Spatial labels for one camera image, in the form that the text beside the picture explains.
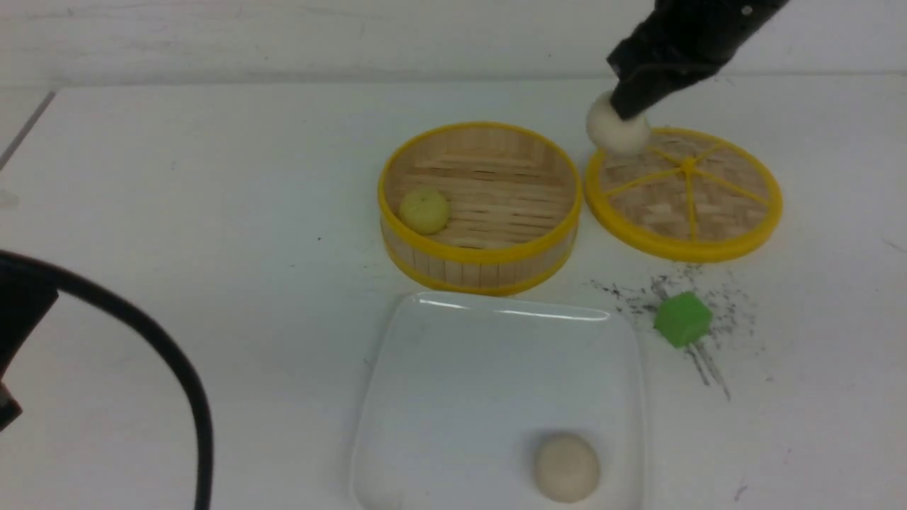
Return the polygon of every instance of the square plate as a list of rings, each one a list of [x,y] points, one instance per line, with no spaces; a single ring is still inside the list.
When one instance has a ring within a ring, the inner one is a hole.
[[[645,504],[639,346],[597,310],[425,292],[397,309],[356,435],[350,491],[365,510],[563,508],[536,489],[546,436],[580,434],[599,487],[570,508]]]

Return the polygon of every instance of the white wall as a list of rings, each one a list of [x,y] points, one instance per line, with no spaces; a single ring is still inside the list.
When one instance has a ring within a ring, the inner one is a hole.
[[[0,85],[589,75],[653,0],[2,0]],[[732,73],[903,72],[907,0],[793,0]]]

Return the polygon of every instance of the green sponge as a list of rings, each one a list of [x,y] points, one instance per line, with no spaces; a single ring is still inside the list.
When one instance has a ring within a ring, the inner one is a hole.
[[[684,348],[708,333],[712,310],[692,292],[665,299],[655,315],[655,329],[676,348]]]

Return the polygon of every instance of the yellow rim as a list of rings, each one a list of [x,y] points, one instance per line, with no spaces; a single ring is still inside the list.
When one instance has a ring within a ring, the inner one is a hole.
[[[573,197],[573,207],[570,209],[570,212],[567,213],[567,217],[564,218],[557,227],[552,229],[547,234],[541,236],[539,239],[531,240],[529,242],[513,246],[510,248],[498,249],[498,250],[473,250],[469,248],[460,248],[458,246],[449,246],[442,244],[435,240],[430,240],[420,234],[415,233],[406,227],[402,221],[400,221],[393,211],[391,211],[390,205],[387,203],[387,198],[385,197],[385,180],[387,178],[387,173],[390,171],[391,166],[396,161],[400,154],[405,150],[412,147],[414,144],[419,143],[420,141],[438,134],[439,132],[450,131],[455,129],[465,129],[465,128],[482,128],[482,127],[494,127],[500,129],[506,129],[511,131],[516,131],[527,136],[531,136],[537,140],[544,142],[546,145],[551,147],[555,152],[557,152],[560,157],[562,157],[568,165],[570,165],[571,172],[573,173],[573,180],[575,182],[576,194]],[[557,144],[549,140],[548,138],[528,129],[512,126],[504,123],[459,123],[459,124],[450,124],[442,126],[431,131],[424,132],[409,142],[404,143],[399,149],[394,152],[394,154],[387,160],[384,170],[381,172],[381,179],[378,180],[378,207],[381,208],[381,215],[384,217],[387,225],[390,229],[400,237],[406,244],[409,244],[413,248],[416,248],[428,255],[437,257],[439,259],[451,260],[454,262],[465,262],[465,263],[485,263],[485,264],[494,264],[494,263],[504,263],[504,262],[513,262],[516,260],[523,260],[533,255],[537,255],[543,251],[546,251],[549,248],[552,248],[557,243],[561,242],[565,236],[567,236],[572,228],[580,220],[580,208],[582,207],[582,183],[580,180],[580,173],[576,169],[576,165],[573,164],[573,161],[570,159],[570,156],[559,147]]]
[[[413,269],[413,267],[406,262],[403,262],[403,260],[397,257],[394,251],[391,250],[391,247],[387,245],[387,242],[385,242],[385,251],[387,251],[387,256],[390,257],[394,265],[396,265],[396,267],[400,269],[406,276],[408,276],[412,280],[415,280],[416,283],[419,283],[429,289],[448,290],[451,292],[461,292],[463,294],[483,294],[485,296],[511,296],[513,294],[519,294],[520,292],[529,290],[554,276],[554,273],[558,272],[558,270],[565,263],[567,263],[567,259],[570,258],[570,255],[573,252],[573,242],[574,241],[572,240],[570,246],[567,248],[567,252],[564,253],[563,256],[558,259],[553,266],[546,269],[543,273],[528,280],[523,280],[515,285],[498,287],[495,289],[483,289],[481,287],[462,287],[459,285],[451,285],[450,283],[447,283],[445,281],[436,280],[429,276],[425,276],[423,273],[420,273],[419,271]]]
[[[614,234],[618,239],[626,242],[628,245],[636,248],[637,250],[645,251],[657,257],[664,259],[672,260],[681,260],[685,262],[720,262],[722,260],[731,260],[736,259],[737,257],[742,257],[747,253],[755,250],[762,246],[769,237],[771,237],[772,232],[775,230],[778,222],[781,220],[781,213],[783,206],[783,198],[781,195],[781,188],[778,186],[777,181],[772,173],[762,164],[761,161],[756,159],[755,156],[750,154],[747,151],[744,151],[740,147],[737,147],[727,140],[712,136],[710,134],[705,134],[703,132],[691,131],[686,129],[679,128],[659,128],[652,130],[654,133],[664,133],[664,134],[684,134],[691,137],[696,137],[700,139],[706,139],[715,142],[716,146],[708,151],[700,153],[697,158],[703,157],[707,153],[711,153],[714,150],[719,148],[725,148],[736,152],[741,157],[746,159],[750,164],[756,168],[756,171],[759,172],[759,175],[762,177],[763,181],[766,183],[768,189],[768,200],[757,197],[754,194],[741,190],[730,182],[723,181],[718,177],[712,176],[711,174],[697,170],[697,174],[702,175],[703,177],[717,182],[719,185],[728,188],[731,191],[741,193],[744,196],[751,198],[753,200],[764,203],[768,208],[768,214],[766,218],[759,223],[754,229],[746,234],[731,239],[731,240],[722,240],[716,242],[708,241],[697,241],[697,240],[676,240],[670,239],[658,234],[644,230],[635,223],[627,221],[623,215],[611,207],[608,197],[604,192],[601,191],[601,186],[599,183],[599,171],[601,164],[604,162],[606,154],[599,151],[592,156],[591,161],[589,161],[589,166],[586,168],[586,200],[589,203],[592,213],[599,220],[599,222],[608,229],[609,232]],[[672,160],[666,154],[662,156],[667,157],[667,159]],[[682,172],[680,169],[674,169],[668,172],[663,173],[673,173],[673,172]],[[644,181],[651,180],[652,176],[645,176],[640,179],[637,179],[634,182],[628,182],[625,186],[632,187],[637,184],[641,184]],[[689,191],[690,177],[687,177],[687,186]],[[695,204],[693,203],[692,194],[688,192],[688,218],[690,224],[690,230],[692,233],[693,239],[696,236],[697,220],[696,220],[696,209]]]

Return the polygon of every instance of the beige dumpling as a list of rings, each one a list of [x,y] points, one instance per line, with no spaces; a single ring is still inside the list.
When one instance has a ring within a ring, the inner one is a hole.
[[[622,120],[611,106],[610,97],[610,92],[602,94],[589,108],[586,134],[604,152],[617,155],[639,154],[649,143],[649,122],[644,115]]]
[[[558,503],[576,503],[589,497],[599,485],[600,472],[599,456],[575,434],[549,437],[535,455],[535,485]]]

